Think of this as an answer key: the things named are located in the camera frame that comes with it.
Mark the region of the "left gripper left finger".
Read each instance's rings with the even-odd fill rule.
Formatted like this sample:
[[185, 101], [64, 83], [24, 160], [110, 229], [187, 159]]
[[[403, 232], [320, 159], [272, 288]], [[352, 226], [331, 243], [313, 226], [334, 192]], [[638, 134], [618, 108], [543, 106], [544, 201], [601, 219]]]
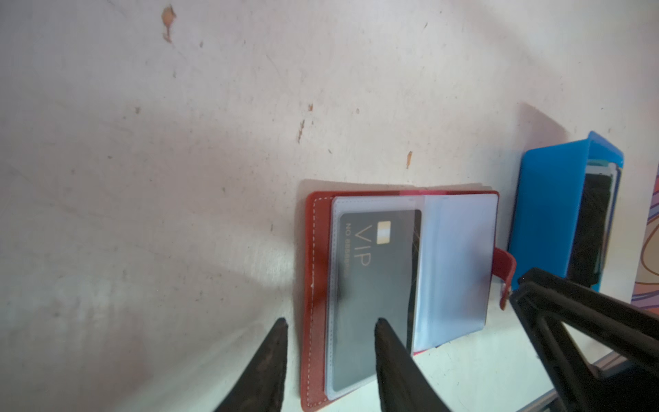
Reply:
[[288, 322], [279, 318], [216, 412], [281, 411], [287, 362]]

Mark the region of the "red leather card holder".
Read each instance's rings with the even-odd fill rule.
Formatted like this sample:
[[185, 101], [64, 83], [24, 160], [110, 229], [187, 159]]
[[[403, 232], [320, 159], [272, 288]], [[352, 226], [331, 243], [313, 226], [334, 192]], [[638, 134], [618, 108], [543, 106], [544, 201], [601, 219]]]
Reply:
[[325, 383], [340, 216], [420, 210], [413, 347], [407, 350], [416, 355], [480, 331], [486, 324], [492, 279], [511, 284], [516, 260], [495, 245], [498, 206], [499, 195], [493, 191], [313, 192], [307, 197], [300, 361], [304, 410], [320, 410], [342, 398], [329, 398]]

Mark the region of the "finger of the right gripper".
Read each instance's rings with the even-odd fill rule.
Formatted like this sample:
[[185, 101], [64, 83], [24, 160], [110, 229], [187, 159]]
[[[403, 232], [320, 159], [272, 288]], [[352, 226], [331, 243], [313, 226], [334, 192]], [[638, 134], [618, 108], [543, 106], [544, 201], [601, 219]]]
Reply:
[[566, 411], [658, 409], [658, 317], [534, 268], [510, 303]]

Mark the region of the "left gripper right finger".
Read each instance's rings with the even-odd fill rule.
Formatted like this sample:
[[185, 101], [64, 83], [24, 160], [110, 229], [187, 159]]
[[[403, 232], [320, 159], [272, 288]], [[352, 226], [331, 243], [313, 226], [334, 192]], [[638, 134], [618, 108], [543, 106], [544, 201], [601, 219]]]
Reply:
[[450, 411], [386, 319], [378, 319], [374, 336], [382, 411]]

